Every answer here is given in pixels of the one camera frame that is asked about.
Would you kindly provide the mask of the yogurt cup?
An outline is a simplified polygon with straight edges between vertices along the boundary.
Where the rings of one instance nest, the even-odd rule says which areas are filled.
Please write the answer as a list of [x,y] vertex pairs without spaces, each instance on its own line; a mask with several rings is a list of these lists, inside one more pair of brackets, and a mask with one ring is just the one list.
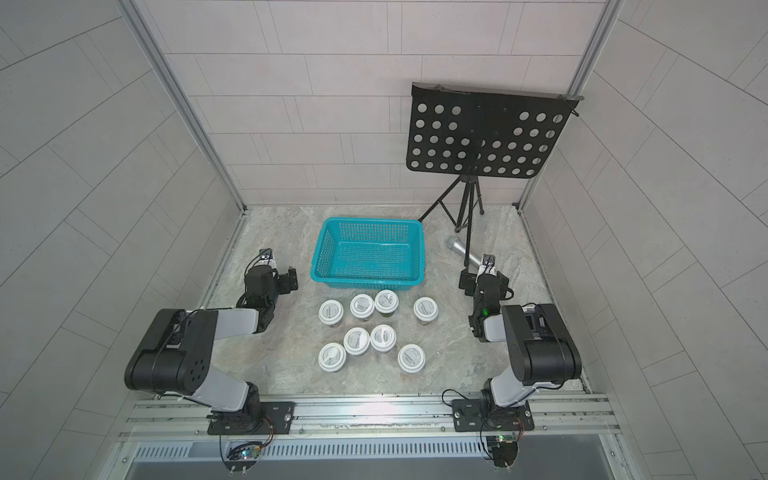
[[344,367],[346,359],[346,349],[343,345],[335,342],[324,345],[318,354],[318,364],[327,373],[340,371]]
[[349,309],[357,320],[366,322],[375,311],[375,301],[370,295],[361,293],[352,298]]
[[328,327],[337,326],[344,317],[344,307],[338,300],[329,299],[323,302],[318,311],[321,323]]
[[344,336],[343,346],[348,355],[363,355],[370,346],[370,335],[362,327],[351,328]]
[[399,297],[393,290],[381,290],[374,298],[374,306],[383,317],[391,317],[399,307]]
[[396,342],[396,331],[390,325],[378,325],[370,333],[370,345],[379,353],[390,352],[395,347]]
[[439,307],[434,299],[424,296],[414,302],[413,312],[420,323],[429,325],[438,318]]
[[416,344],[404,345],[398,351],[398,364],[405,373],[418,373],[426,365],[425,352]]

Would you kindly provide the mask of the black perforated music stand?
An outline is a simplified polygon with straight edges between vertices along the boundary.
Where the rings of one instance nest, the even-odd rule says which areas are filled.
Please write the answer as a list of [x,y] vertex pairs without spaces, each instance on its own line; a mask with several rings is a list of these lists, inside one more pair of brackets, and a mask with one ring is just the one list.
[[470,228],[479,179],[538,175],[584,97],[414,82],[411,100],[406,168],[455,177],[431,209],[463,183],[454,225]]

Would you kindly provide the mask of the teal plastic basket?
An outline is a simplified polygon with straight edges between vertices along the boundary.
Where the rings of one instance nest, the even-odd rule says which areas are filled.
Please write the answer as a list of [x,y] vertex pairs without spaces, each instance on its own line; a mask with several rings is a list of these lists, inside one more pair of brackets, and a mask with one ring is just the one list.
[[417,220],[331,217],[318,235],[311,278],[332,288],[408,290],[425,278]]

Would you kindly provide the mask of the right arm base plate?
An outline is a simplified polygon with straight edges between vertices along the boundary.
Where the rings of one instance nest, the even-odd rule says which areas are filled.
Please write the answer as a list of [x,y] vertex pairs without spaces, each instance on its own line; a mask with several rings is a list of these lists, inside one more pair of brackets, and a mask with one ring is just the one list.
[[516,407],[487,406],[478,399],[456,398],[449,403],[456,432],[519,432],[535,429],[528,404]]

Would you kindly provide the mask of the silver metal cylinder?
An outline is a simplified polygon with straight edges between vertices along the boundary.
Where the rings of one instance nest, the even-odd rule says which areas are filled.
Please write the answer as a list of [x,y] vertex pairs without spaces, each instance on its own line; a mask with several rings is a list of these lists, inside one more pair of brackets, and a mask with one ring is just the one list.
[[471,264],[472,264],[472,265],[474,265],[475,267],[480,267],[480,266],[481,266],[481,264],[482,264],[482,259],[481,259],[481,258],[479,258],[479,257],[477,257],[477,256],[476,256],[474,253],[472,253],[472,252],[467,252],[467,249],[466,249],[466,246],[465,246],[464,242],[463,242],[461,239],[459,239],[458,237],[456,237],[456,236],[452,236],[452,237],[450,237],[450,238],[447,240],[447,246],[448,246],[448,248],[449,248],[450,250],[452,250],[452,251],[454,251],[454,252],[458,253],[458,254],[459,254],[459,255],[461,255],[462,257],[465,257],[466,255],[468,255],[468,259],[469,259],[469,261],[470,261],[470,262],[471,262]]

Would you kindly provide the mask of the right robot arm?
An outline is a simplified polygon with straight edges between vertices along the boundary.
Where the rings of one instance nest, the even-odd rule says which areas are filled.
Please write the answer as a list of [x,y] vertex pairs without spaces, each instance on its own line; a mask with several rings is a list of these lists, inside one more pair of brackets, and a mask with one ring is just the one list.
[[486,381],[481,411],[525,405],[539,390],[559,390],[582,373],[582,359],[557,307],[551,303],[503,305],[512,298],[501,273],[460,273],[459,288],[472,298],[469,327],[475,338],[506,345],[509,366]]

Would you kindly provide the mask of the circuit board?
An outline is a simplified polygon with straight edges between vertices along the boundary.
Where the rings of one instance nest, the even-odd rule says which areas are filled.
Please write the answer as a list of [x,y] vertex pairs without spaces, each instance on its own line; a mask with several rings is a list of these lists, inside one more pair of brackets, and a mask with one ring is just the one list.
[[518,459],[519,443],[502,436],[488,436],[485,451],[495,468],[511,469]]
[[262,442],[247,442],[230,449],[224,456],[224,464],[228,474],[246,476],[248,471],[258,462],[263,450]]

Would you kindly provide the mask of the aluminium mounting rail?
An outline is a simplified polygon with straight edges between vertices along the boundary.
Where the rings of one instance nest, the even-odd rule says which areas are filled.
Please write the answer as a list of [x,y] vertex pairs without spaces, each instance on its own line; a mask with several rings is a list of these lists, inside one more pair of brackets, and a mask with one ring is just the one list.
[[[264,395],[262,403],[290,402],[279,411],[275,427],[288,427],[278,440],[325,438],[457,437],[457,425],[468,420],[467,409],[453,410],[460,398],[444,395]],[[120,441],[211,440],[210,410],[177,398],[141,400],[116,427]],[[514,426],[524,435],[617,434],[620,422],[604,394],[544,391],[518,409]]]

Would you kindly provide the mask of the left circuit board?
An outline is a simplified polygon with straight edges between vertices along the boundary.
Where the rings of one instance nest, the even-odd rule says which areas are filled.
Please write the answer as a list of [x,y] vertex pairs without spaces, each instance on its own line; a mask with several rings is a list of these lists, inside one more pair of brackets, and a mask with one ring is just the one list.
[[224,456],[224,464],[228,474],[246,476],[248,471],[258,462],[263,450],[262,442],[247,442],[230,449]]

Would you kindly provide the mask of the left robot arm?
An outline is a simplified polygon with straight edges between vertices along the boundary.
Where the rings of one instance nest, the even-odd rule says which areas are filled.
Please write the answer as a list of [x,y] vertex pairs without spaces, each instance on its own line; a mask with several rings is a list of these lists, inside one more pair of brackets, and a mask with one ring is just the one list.
[[244,274],[245,291],[230,308],[165,308],[157,312],[124,372],[125,386],[175,394],[209,407],[219,422],[256,427],[263,422],[258,388],[212,365],[216,341],[264,333],[277,300],[299,288],[296,269],[285,273],[262,256]]

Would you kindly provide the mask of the right circuit board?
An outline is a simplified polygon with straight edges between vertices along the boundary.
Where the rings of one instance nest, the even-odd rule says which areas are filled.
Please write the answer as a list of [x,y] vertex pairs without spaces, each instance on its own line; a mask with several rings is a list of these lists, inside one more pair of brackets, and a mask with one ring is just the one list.
[[495,468],[511,469],[518,459],[519,443],[502,436],[488,436],[485,451]]

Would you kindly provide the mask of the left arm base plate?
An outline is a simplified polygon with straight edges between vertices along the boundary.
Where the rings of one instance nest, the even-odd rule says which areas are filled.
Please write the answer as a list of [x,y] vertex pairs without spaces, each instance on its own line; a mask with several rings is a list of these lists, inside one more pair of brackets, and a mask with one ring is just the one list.
[[262,402],[257,413],[212,411],[207,416],[208,435],[287,435],[290,432],[295,402]]

